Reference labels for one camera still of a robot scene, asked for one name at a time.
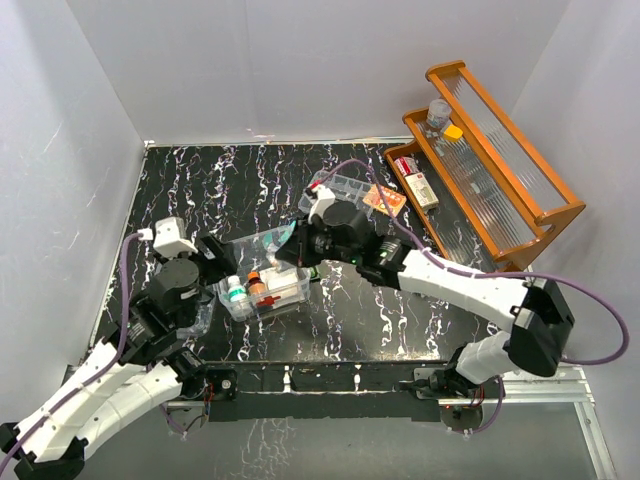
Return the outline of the teal bandage packet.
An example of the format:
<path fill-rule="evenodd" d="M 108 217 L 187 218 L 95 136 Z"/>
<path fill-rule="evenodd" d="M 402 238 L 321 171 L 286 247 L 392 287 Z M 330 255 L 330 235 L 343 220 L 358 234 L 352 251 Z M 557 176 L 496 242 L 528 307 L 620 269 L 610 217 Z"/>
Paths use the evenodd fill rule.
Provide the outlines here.
<path fill-rule="evenodd" d="M 267 252 L 277 252 L 291 237 L 295 223 L 268 230 L 262 237 L 262 244 Z"/>

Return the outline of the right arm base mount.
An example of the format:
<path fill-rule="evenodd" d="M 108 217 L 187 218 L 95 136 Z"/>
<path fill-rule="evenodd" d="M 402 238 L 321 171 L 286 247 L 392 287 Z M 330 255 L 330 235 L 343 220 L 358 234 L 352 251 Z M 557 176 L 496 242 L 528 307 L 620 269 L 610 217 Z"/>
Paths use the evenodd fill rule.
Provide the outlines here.
<path fill-rule="evenodd" d="M 415 368 L 409 380 L 398 382 L 398 389 L 410 392 L 413 396 L 422 400 L 456 397 L 469 399 L 470 406 L 480 402 L 491 380 L 473 383 L 456 371 L 462 350 L 462 347 L 456 349 L 451 359 L 438 368 Z"/>

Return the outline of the orange brown medicine bottle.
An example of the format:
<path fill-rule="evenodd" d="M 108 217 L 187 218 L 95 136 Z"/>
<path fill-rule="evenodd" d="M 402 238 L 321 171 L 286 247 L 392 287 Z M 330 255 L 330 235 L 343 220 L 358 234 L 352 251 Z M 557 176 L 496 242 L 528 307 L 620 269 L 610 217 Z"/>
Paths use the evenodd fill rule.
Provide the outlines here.
<path fill-rule="evenodd" d="M 257 271 L 248 274 L 247 293 L 256 302 L 261 301 L 267 294 L 268 288 Z"/>

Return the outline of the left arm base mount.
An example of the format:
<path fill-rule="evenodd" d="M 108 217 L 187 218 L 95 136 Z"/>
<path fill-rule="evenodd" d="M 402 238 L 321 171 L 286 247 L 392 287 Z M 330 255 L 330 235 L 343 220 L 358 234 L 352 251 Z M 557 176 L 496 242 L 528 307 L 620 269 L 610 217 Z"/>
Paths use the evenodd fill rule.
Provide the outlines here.
<path fill-rule="evenodd" d="M 235 399 L 237 373 L 234 369 L 203 362 L 186 347 L 171 353 L 165 360 L 181 384 L 179 397 L 202 401 L 206 418 L 210 417 L 214 402 Z"/>

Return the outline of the clear first aid box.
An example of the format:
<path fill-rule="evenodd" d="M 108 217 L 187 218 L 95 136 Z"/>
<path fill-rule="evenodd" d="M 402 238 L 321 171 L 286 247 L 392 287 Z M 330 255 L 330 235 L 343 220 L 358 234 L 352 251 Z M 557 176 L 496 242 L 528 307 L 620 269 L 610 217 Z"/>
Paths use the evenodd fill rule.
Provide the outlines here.
<path fill-rule="evenodd" d="M 233 320 L 264 317 L 309 299 L 310 270 L 276 258 L 293 230 L 289 224 L 231 242 L 237 271 L 218 282 L 215 291 Z"/>

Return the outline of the orange plaster packet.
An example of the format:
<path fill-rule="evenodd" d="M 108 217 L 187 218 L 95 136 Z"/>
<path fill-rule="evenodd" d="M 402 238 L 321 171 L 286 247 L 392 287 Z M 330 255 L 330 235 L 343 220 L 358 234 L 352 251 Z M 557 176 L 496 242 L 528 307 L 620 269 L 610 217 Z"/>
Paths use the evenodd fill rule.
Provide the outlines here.
<path fill-rule="evenodd" d="M 407 199 L 403 194 L 384 186 L 378 187 L 377 185 L 372 185 L 363 198 L 365 205 L 391 217 L 397 217 L 400 214 L 406 201 Z"/>

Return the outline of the white blue gauze packet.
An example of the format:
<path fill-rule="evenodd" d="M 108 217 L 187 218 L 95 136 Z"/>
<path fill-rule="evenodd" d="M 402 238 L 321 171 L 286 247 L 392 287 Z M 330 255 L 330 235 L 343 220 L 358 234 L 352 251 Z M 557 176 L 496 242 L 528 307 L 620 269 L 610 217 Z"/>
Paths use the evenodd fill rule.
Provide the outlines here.
<path fill-rule="evenodd" d="M 299 276 L 296 268 L 277 269 L 271 267 L 262 271 L 269 294 L 280 299 L 296 296 L 299 293 Z"/>

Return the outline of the green wind oil box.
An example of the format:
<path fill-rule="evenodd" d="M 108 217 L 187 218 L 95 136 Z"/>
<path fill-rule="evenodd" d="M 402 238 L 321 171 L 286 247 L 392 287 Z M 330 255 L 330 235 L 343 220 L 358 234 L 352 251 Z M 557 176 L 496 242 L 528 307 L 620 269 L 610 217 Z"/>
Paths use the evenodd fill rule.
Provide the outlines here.
<path fill-rule="evenodd" d="M 321 274 L 317 267 L 310 267 L 308 269 L 309 277 L 311 282 L 317 282 L 321 280 Z"/>

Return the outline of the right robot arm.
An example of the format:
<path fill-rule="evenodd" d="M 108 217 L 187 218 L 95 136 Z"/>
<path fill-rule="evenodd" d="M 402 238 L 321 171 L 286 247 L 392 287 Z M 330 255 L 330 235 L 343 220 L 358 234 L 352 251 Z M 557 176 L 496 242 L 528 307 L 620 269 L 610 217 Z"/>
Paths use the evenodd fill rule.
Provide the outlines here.
<path fill-rule="evenodd" d="M 478 270 L 428 259 L 409 242 L 378 234 L 346 201 L 297 220 L 275 257 L 298 267 L 324 260 L 350 263 L 375 286 L 436 297 L 497 326 L 496 334 L 456 349 L 444 368 L 414 379 L 412 389 L 423 394 L 466 397 L 507 372 L 551 377 L 574 326 L 555 281 L 486 279 Z"/>

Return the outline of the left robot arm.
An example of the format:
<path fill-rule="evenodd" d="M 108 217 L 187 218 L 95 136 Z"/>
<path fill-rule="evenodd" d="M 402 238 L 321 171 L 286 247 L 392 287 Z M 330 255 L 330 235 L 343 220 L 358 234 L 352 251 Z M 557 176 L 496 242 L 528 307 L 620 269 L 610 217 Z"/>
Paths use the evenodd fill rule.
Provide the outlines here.
<path fill-rule="evenodd" d="M 129 246 L 151 240 L 159 272 L 136 294 L 129 288 Z M 213 235 L 195 241 L 149 229 L 121 244 L 121 320 L 84 363 L 34 413 L 1 426 L 1 464 L 20 479 L 74 479 L 86 461 L 126 426 L 178 396 L 194 399 L 208 368 L 189 348 L 170 348 L 193 323 L 211 285 L 237 271 L 234 247 Z"/>

